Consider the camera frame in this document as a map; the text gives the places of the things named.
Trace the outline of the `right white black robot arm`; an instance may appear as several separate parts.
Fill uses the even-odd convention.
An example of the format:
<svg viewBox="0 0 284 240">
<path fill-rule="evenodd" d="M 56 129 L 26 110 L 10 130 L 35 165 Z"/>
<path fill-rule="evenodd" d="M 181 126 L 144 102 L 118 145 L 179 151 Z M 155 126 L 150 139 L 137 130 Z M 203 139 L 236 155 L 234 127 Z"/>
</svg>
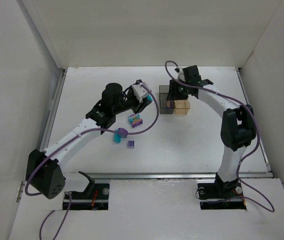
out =
<svg viewBox="0 0 284 240">
<path fill-rule="evenodd" d="M 208 79 L 202 79 L 196 65 L 176 66 L 177 77 L 169 84 L 168 101 L 181 101 L 193 96 L 207 104 L 221 117 L 220 137 L 224 153 L 215 176 L 214 187 L 220 191 L 238 186 L 238 167 L 246 148 L 256 137 L 253 109 L 241 101 L 222 94 Z"/>
</svg>

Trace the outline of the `grey transparent container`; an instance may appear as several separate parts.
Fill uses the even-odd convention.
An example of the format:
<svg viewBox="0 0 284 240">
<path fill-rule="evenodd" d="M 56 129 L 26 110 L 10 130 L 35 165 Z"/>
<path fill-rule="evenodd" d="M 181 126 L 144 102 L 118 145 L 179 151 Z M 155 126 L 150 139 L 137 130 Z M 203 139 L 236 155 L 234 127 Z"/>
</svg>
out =
<svg viewBox="0 0 284 240">
<path fill-rule="evenodd" d="M 174 109 L 167 108 L 166 97 L 169 92 L 169 85 L 159 85 L 159 101 L 160 101 L 160 114 L 162 115 L 172 115 Z"/>
</svg>

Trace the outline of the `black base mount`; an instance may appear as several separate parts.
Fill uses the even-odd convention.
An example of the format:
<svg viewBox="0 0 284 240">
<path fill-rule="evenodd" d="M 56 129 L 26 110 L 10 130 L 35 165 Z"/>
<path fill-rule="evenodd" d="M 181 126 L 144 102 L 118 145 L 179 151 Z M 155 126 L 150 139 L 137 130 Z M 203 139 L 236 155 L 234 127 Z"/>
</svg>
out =
<svg viewBox="0 0 284 240">
<path fill-rule="evenodd" d="M 110 183 L 95 180 L 85 172 L 69 173 L 62 208 L 74 211 L 107 210 L 110 193 Z"/>
<path fill-rule="evenodd" d="M 199 181 L 196 197 L 200 200 L 201 210 L 246 210 L 238 178 L 223 182 L 216 174 L 214 182 Z"/>
</svg>

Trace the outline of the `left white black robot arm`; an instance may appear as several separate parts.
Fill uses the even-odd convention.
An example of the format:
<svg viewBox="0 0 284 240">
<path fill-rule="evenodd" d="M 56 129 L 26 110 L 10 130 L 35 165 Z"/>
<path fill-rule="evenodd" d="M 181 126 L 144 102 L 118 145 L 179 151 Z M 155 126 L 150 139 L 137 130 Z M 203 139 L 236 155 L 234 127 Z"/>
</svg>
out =
<svg viewBox="0 0 284 240">
<path fill-rule="evenodd" d="M 26 185 L 27 196 L 43 195 L 51 200 L 61 192 L 78 192 L 90 195 L 94 180 L 82 171 L 66 172 L 65 166 L 90 141 L 111 132 L 116 115 L 131 110 L 138 114 L 155 102 L 147 83 L 137 80 L 127 89 L 118 83 L 109 83 L 101 99 L 85 115 L 82 121 L 61 140 L 40 151 L 29 154 Z"/>
</svg>

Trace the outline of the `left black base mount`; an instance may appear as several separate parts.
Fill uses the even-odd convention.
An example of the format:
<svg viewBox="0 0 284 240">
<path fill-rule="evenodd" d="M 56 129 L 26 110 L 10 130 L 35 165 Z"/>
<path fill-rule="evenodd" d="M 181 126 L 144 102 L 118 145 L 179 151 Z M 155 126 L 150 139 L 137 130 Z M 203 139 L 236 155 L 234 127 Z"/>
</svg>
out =
<svg viewBox="0 0 284 240">
<path fill-rule="evenodd" d="M 110 193 L 110 183 L 95 180 L 85 172 L 69 173 L 62 208 L 74 211 L 107 210 Z"/>
</svg>

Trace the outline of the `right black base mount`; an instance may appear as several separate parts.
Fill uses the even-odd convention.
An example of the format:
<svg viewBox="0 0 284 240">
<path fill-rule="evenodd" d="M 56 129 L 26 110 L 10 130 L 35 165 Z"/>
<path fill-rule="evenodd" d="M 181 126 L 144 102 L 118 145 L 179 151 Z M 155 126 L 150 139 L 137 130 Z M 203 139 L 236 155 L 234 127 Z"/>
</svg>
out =
<svg viewBox="0 0 284 240">
<path fill-rule="evenodd" d="M 199 181 L 196 197 L 200 200 L 201 210 L 246 210 L 238 178 L 223 182 L 216 174 L 214 182 Z"/>
</svg>

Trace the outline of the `small purple square lego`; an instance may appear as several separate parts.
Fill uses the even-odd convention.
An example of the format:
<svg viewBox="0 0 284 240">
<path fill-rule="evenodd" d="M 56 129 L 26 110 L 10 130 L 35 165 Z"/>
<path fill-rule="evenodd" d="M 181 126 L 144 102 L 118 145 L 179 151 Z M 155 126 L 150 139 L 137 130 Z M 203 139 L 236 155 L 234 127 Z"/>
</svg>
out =
<svg viewBox="0 0 284 240">
<path fill-rule="evenodd" d="M 127 142 L 127 147 L 128 148 L 134 148 L 135 147 L 135 141 L 134 140 L 129 140 Z"/>
</svg>

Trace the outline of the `teal lego with purple arch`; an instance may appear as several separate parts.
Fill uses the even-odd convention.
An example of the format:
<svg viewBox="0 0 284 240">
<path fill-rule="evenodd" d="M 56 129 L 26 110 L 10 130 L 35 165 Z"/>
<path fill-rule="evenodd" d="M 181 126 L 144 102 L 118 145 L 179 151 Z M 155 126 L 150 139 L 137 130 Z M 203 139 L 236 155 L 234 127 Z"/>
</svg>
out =
<svg viewBox="0 0 284 240">
<path fill-rule="evenodd" d="M 113 142 L 119 144 L 121 139 L 126 139 L 128 136 L 128 131 L 125 128 L 118 128 L 115 130 Z"/>
</svg>

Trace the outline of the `teal purple lego stack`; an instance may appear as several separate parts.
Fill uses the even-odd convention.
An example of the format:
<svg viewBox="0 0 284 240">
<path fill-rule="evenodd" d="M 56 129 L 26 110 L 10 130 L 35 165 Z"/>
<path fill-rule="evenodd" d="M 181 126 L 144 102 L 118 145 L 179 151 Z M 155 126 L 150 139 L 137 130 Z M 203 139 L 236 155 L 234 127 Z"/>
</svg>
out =
<svg viewBox="0 0 284 240">
<path fill-rule="evenodd" d="M 128 122 L 130 123 L 132 128 L 135 128 L 143 124 L 143 119 L 140 118 L 140 115 L 138 113 L 135 113 L 128 117 Z"/>
</svg>

